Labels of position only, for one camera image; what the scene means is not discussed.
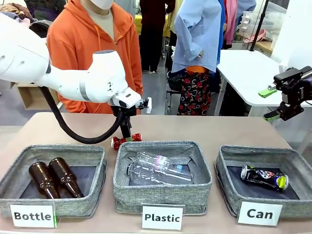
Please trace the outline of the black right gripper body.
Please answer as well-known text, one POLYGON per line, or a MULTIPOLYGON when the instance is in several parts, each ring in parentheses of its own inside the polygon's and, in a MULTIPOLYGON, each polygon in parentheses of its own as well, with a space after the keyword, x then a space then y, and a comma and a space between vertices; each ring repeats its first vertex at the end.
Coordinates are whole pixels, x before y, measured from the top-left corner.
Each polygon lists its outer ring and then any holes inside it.
POLYGON ((276 89, 282 92, 282 101, 289 105, 300 105, 312 100, 312 68, 289 68, 273 78, 276 89))

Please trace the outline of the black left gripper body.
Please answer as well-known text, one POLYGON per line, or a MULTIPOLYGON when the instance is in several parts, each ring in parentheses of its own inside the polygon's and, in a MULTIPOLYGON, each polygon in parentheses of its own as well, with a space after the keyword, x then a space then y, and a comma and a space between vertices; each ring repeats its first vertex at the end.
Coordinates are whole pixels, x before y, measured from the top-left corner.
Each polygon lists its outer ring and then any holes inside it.
POLYGON ((130 118, 137 115, 137 109, 135 106, 130 108, 111 106, 111 109, 115 117, 118 117, 120 114, 122 115, 119 123, 120 126, 131 126, 130 118))

